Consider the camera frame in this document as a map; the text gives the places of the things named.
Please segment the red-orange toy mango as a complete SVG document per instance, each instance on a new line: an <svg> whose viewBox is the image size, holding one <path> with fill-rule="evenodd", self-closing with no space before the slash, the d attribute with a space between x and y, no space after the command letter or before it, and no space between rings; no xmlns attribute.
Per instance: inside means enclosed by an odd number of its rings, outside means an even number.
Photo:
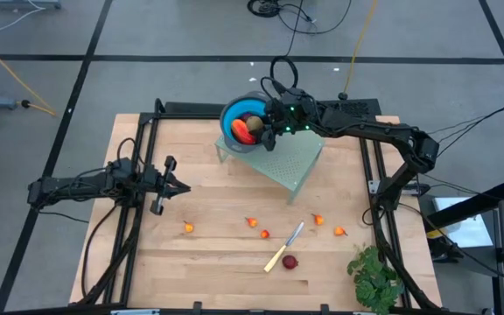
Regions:
<svg viewBox="0 0 504 315"><path fill-rule="evenodd" d="M231 132L241 144L253 145L256 143L256 137L249 132L247 124L241 119L234 119L231 122Z"/></svg>

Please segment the brown-green toy kiwi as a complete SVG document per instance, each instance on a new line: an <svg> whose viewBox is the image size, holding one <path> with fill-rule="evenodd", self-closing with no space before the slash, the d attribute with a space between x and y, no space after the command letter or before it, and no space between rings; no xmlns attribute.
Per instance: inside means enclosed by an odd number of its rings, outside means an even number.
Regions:
<svg viewBox="0 0 504 315"><path fill-rule="evenodd" d="M257 132L258 130L261 130L264 126L262 118L257 115L249 116L245 123L249 133Z"/></svg>

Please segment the artificial green potted plant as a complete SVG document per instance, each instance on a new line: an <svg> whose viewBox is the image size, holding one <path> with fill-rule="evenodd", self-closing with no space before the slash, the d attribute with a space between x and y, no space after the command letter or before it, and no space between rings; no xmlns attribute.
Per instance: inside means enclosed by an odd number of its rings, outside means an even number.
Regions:
<svg viewBox="0 0 504 315"><path fill-rule="evenodd" d="M404 293L402 280L379 259L376 246L356 246L346 272L353 278L356 300L376 315L389 315L390 308Z"/></svg>

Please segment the black metal beam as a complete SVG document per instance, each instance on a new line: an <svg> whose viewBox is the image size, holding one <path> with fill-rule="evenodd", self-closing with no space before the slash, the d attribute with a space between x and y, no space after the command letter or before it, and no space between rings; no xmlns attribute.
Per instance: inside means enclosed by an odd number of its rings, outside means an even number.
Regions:
<svg viewBox="0 0 504 315"><path fill-rule="evenodd" d="M498 206L504 200L504 183L499 184L485 192L478 193L473 197L453 206L428 215L424 223L425 231L430 232L437 228L450 226L454 223L464 221L477 214L482 214Z"/></svg>

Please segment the black aluminium table frame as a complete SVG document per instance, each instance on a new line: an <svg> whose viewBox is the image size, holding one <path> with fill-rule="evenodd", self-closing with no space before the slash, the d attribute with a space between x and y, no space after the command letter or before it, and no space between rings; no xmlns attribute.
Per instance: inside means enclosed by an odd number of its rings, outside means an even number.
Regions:
<svg viewBox="0 0 504 315"><path fill-rule="evenodd" d="M117 272L112 298L141 308L188 309L200 301L204 309L359 310L347 265L356 246L374 241L359 140L327 140L289 205L282 185L232 157L220 162L214 145L220 134L218 120L207 114L159 121L153 161L162 165L174 156L176 176L191 191L167 200L159 216L143 213L133 267ZM313 214L324 224L317 226ZM264 272L301 221L298 237ZM336 236L336 227L347 235ZM260 236L263 230L269 238ZM297 258L295 269L283 266L287 255Z"/></svg>

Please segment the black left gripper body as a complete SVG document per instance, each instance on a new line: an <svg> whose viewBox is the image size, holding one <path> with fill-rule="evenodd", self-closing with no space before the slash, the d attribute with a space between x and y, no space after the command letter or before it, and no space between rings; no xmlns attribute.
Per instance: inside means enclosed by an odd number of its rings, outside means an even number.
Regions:
<svg viewBox="0 0 504 315"><path fill-rule="evenodd" d="M174 156L167 156L164 162L164 172L160 173L154 165L143 173L142 187L146 193L156 193L156 199L151 203L150 211L155 215L161 215L164 211L163 202L164 189L169 185L166 183L166 176L173 173L177 165Z"/></svg>

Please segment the pale green perforated metal shelf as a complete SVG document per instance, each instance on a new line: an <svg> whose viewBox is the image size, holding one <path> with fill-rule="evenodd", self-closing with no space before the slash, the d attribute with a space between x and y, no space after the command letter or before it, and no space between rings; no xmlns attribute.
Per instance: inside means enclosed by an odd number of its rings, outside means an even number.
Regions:
<svg viewBox="0 0 504 315"><path fill-rule="evenodd" d="M273 151L260 144L244 146L224 136L219 136L214 145L221 163L232 156L289 190L290 205L318 161L325 140L303 131L279 136Z"/></svg>

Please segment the blue collapsible colander grey rim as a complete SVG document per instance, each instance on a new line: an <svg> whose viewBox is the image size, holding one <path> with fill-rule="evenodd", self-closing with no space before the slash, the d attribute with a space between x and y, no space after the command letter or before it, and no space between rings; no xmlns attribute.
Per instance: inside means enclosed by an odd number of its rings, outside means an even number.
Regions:
<svg viewBox="0 0 504 315"><path fill-rule="evenodd" d="M231 126L233 120L241 118L245 114L266 116L265 105L269 100L270 98L265 93L252 91L233 99L223 108L220 114L220 129L223 134L224 144L231 151L249 153L262 146L260 140L256 140L252 144L241 143L231 130Z"/></svg>

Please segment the white flat panel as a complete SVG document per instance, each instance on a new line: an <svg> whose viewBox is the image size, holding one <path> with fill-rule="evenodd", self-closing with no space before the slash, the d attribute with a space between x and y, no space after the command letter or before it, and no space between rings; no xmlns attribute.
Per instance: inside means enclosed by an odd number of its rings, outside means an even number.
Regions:
<svg viewBox="0 0 504 315"><path fill-rule="evenodd" d="M468 197L434 197L431 200L433 206L439 212L468 200ZM450 226L442 227L441 231L463 249L493 246L491 236L480 214Z"/></svg>

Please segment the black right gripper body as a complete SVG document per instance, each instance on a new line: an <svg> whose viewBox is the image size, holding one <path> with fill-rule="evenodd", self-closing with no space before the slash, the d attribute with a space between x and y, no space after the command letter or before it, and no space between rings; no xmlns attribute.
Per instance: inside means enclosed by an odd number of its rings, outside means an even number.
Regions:
<svg viewBox="0 0 504 315"><path fill-rule="evenodd" d="M287 89L279 98L267 101L264 113L268 123L262 129L262 145L267 151L275 149L276 136L315 130L320 121L317 101L304 90L294 87Z"/></svg>

